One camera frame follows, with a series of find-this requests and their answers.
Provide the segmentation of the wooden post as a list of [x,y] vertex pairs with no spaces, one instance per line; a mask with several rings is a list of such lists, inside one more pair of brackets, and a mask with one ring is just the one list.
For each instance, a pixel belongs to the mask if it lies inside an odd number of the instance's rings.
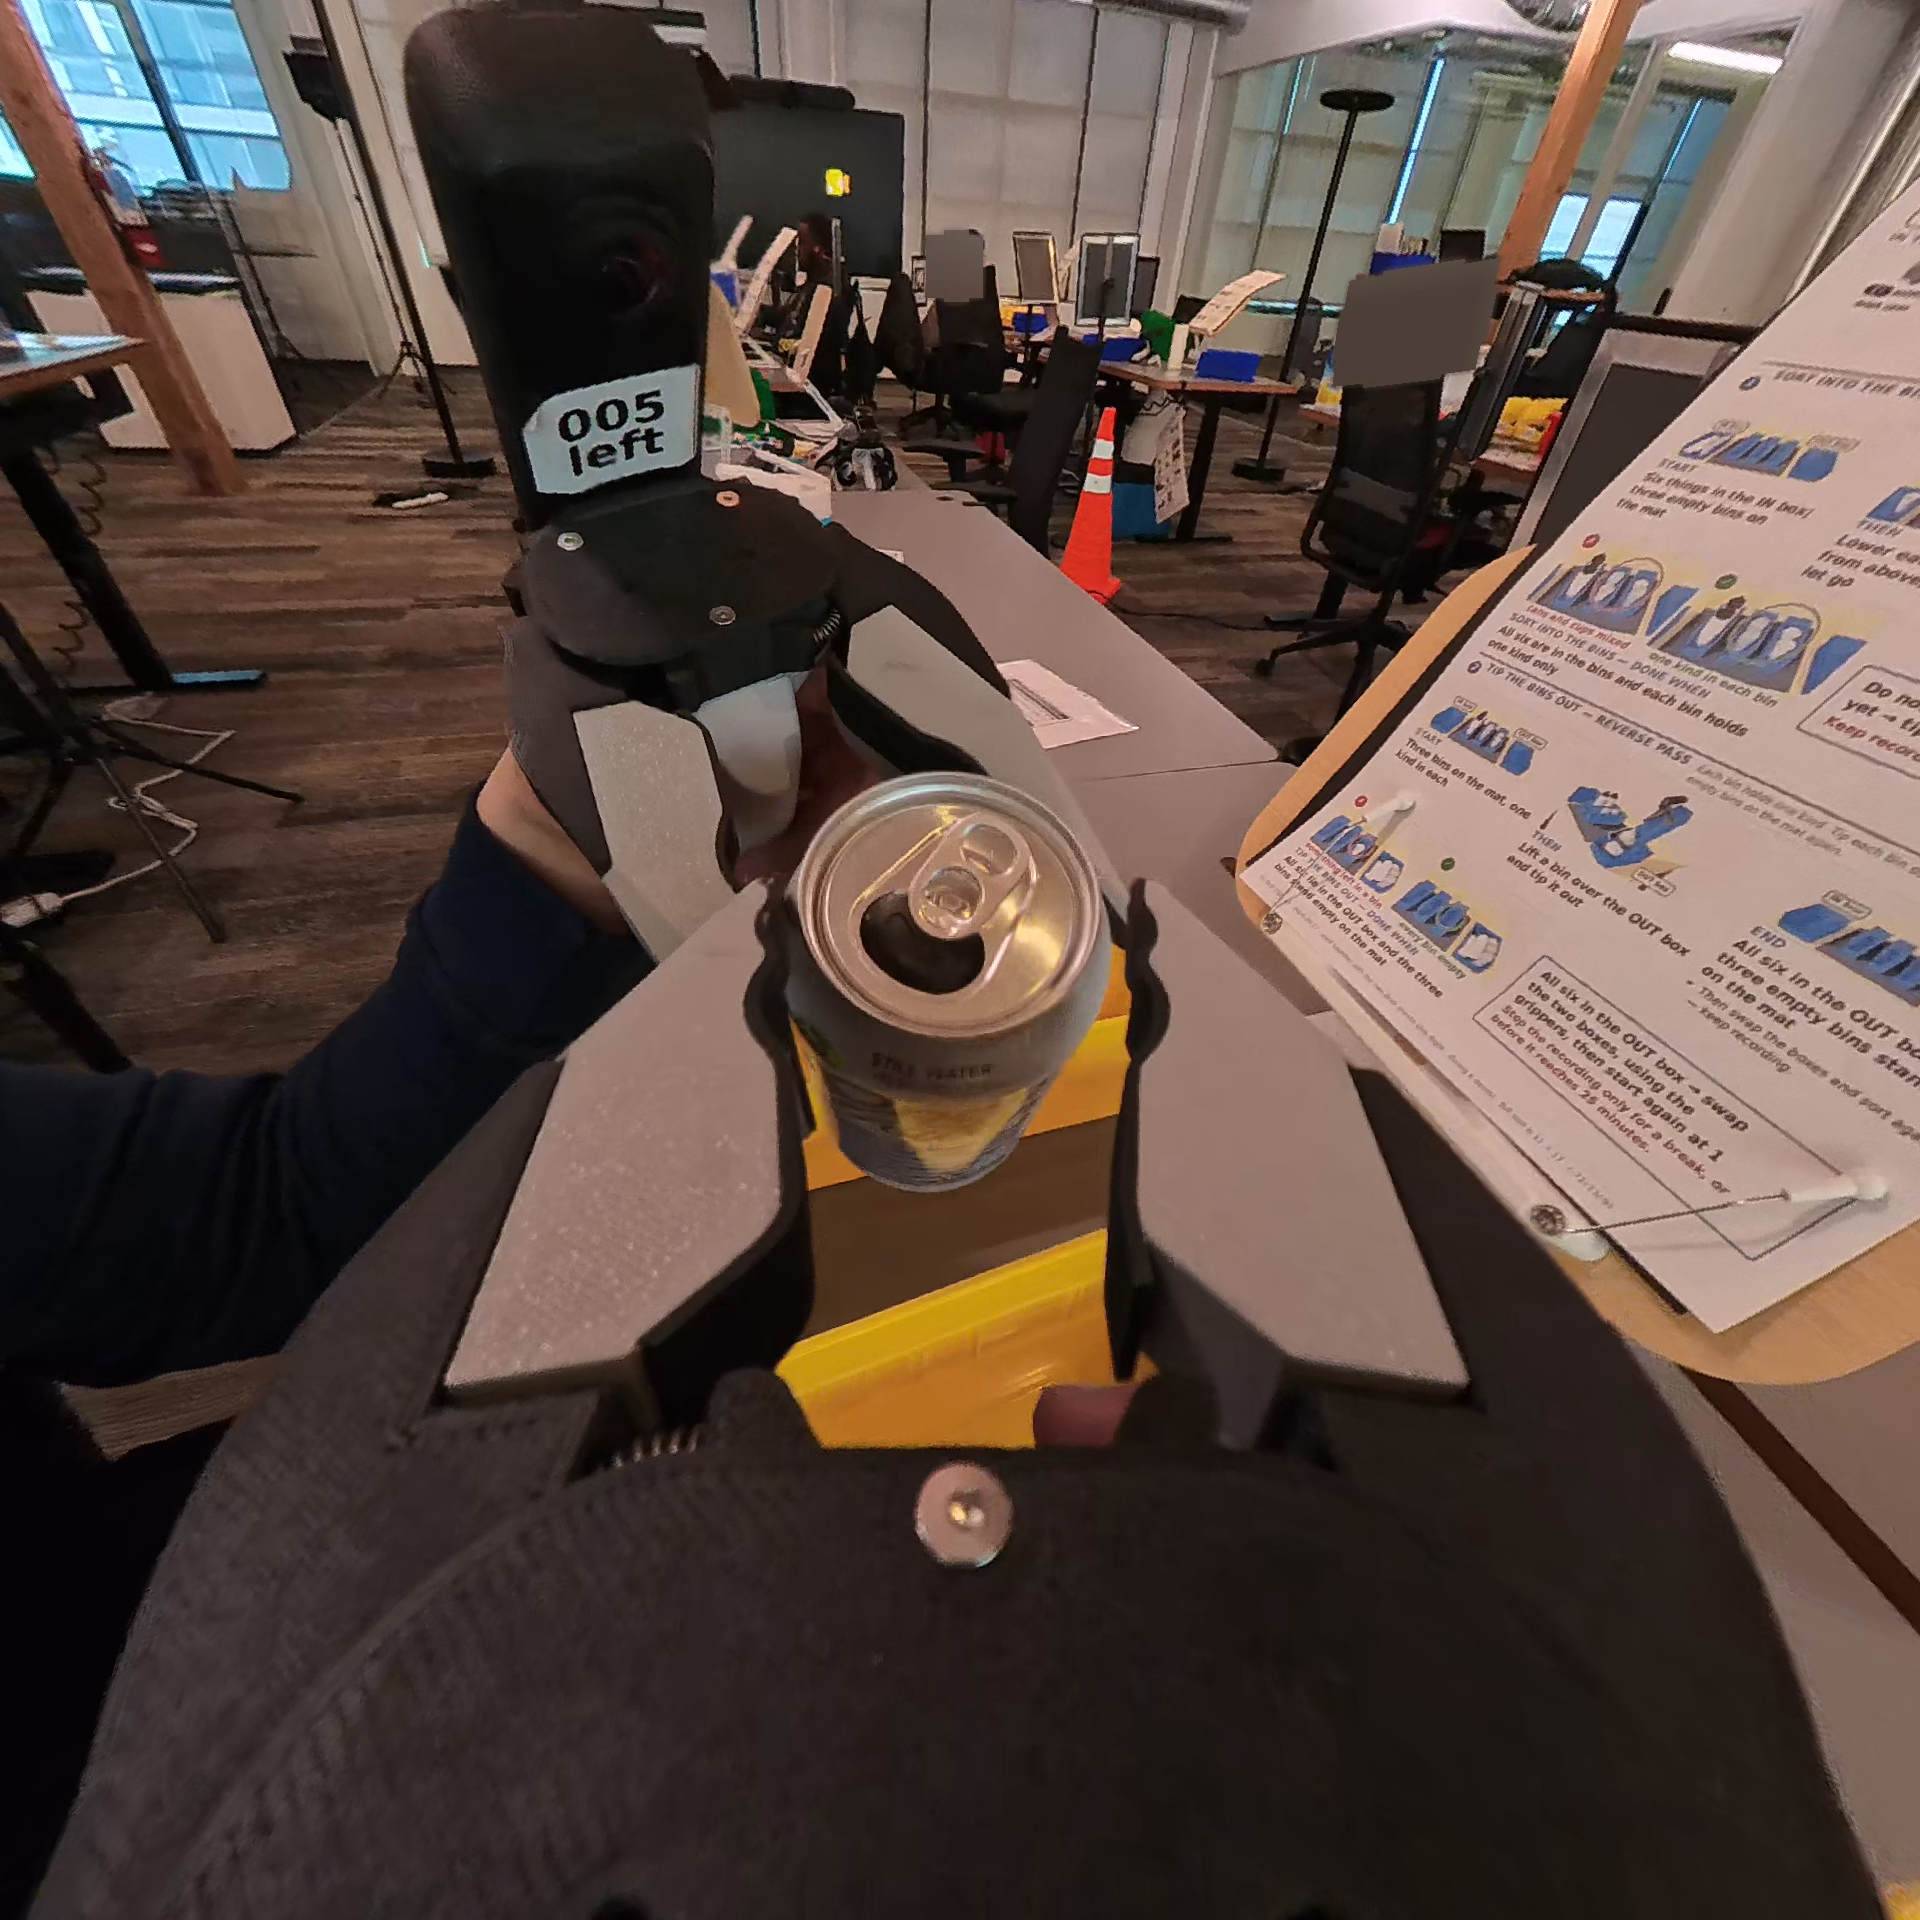
[[1519,277],[1529,263],[1545,254],[1546,225],[1567,190],[1639,12],[1641,3],[1588,5],[1527,165],[1518,201],[1505,217],[1497,255],[1501,283]]
[[2,110],[102,320],[135,345],[127,368],[186,484],[204,495],[242,494],[246,476],[149,275],[124,246],[96,190],[79,127],[15,3],[2,5]]

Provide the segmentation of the person's left hand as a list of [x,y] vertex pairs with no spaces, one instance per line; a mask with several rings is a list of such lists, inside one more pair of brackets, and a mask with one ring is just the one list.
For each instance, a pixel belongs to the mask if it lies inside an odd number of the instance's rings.
[[501,752],[473,798],[477,823],[575,915],[605,934],[631,937],[616,900],[590,857],[541,804],[514,752]]

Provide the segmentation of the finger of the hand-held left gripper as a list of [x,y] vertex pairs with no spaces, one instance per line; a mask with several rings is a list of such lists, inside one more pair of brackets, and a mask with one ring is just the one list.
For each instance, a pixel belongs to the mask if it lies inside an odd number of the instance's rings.
[[801,677],[773,677],[681,716],[622,702],[575,712],[608,841],[608,892],[664,963],[733,899],[733,863],[799,812]]
[[1081,833],[1081,807],[1012,696],[898,608],[858,619],[829,649],[826,703],[878,777],[989,777]]

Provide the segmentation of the printed instruction sheet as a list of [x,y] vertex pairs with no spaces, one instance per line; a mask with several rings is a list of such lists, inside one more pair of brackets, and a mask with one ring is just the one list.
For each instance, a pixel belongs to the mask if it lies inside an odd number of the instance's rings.
[[1914,263],[1910,188],[1244,870],[1549,1248],[1713,1334],[1914,1223]]

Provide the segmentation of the person's left forearm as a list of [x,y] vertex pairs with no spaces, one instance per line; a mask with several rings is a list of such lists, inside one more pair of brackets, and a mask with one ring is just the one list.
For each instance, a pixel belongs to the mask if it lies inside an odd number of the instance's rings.
[[2,1069],[2,1363],[127,1385],[274,1352],[517,1084],[652,969],[468,803],[382,985],[285,1072]]

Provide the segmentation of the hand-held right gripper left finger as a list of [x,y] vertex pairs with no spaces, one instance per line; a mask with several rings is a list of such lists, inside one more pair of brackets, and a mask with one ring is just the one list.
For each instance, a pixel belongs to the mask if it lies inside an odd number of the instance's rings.
[[813,1303],[810,1109],[774,892],[751,883],[573,1041],[442,1388],[709,1403]]

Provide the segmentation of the orange traffic cone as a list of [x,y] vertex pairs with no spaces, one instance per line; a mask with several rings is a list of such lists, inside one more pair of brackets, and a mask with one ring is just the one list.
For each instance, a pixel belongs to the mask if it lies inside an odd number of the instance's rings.
[[1119,579],[1113,573],[1114,423],[1117,413],[1105,404],[1097,417],[1060,559],[1062,576],[1103,608],[1113,603],[1119,590]]

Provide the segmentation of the black wall screen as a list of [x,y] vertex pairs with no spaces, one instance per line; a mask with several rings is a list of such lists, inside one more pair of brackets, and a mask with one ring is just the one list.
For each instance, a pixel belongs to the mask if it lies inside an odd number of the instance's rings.
[[748,272],[778,228],[809,213],[839,221],[855,277],[905,270],[905,119],[816,103],[744,103],[710,121],[713,217],[709,261]]

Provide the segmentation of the wooden table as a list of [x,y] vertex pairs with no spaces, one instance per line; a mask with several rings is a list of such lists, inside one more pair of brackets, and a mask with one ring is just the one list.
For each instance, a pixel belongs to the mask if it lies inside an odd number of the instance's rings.
[[1114,472],[1145,477],[1157,527],[1174,543],[1231,540],[1202,527],[1221,417],[1226,412],[1278,415],[1308,393],[1297,379],[1262,375],[1254,353],[1245,357],[1245,376],[1224,368],[1240,358],[1237,351],[1200,358],[1212,369],[1173,369],[1146,357],[1105,357],[1100,365],[1097,395],[1114,409]]

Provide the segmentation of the standing desk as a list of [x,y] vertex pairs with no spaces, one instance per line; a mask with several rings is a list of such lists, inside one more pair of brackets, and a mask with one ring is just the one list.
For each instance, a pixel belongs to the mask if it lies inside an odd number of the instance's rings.
[[63,576],[119,664],[119,681],[87,685],[90,696],[137,692],[173,696],[191,691],[263,687],[256,667],[173,669],[149,637],[112,576],[93,534],[82,527],[40,452],[129,412],[119,368],[135,341],[120,335],[18,334],[2,361],[2,476],[34,534]]

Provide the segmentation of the laminated paper sheet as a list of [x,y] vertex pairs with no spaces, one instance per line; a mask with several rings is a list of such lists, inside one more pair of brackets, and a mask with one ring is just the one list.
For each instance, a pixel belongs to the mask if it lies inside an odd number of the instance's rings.
[[1002,661],[998,675],[1045,752],[1129,736],[1135,724],[1037,661]]

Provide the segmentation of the white cabinet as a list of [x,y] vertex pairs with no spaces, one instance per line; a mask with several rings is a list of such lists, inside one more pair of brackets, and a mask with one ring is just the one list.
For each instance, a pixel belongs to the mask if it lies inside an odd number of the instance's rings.
[[[256,335],[239,283],[223,275],[157,272],[162,313],[239,457],[266,457],[297,440],[272,364]],[[74,270],[30,277],[26,307],[42,331],[108,334],[104,313]]]

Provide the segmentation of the white blue-striped drink can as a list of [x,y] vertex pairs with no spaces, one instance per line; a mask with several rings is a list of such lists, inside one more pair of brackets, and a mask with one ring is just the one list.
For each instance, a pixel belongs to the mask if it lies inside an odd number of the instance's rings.
[[1093,859],[983,774],[900,774],[839,807],[776,926],[836,1143],[900,1190],[959,1189],[1012,1153],[1110,974]]

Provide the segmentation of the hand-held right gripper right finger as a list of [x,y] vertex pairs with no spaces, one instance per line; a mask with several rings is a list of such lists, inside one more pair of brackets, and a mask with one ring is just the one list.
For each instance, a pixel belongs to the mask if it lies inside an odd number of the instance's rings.
[[1126,1069],[1103,1311],[1215,1409],[1330,1385],[1460,1399],[1471,1379],[1346,1055],[1154,880],[1122,924]]

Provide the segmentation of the black office chair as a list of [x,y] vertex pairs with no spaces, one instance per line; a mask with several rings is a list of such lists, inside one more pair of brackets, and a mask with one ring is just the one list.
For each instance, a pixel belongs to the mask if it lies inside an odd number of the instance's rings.
[[905,439],[900,451],[946,467],[946,488],[989,507],[1052,559],[1052,502],[1097,389],[1101,347],[1056,335],[1031,389],[968,395],[974,439]]
[[1397,652],[1410,627],[1397,617],[1440,579],[1452,549],[1445,480],[1455,451],[1457,413],[1445,381],[1346,387],[1333,461],[1300,536],[1300,553],[1322,568],[1322,590],[1308,615],[1268,615],[1281,633],[1256,664],[1270,677],[1285,656],[1353,646],[1350,675],[1334,712],[1344,716],[1372,684],[1380,656]]

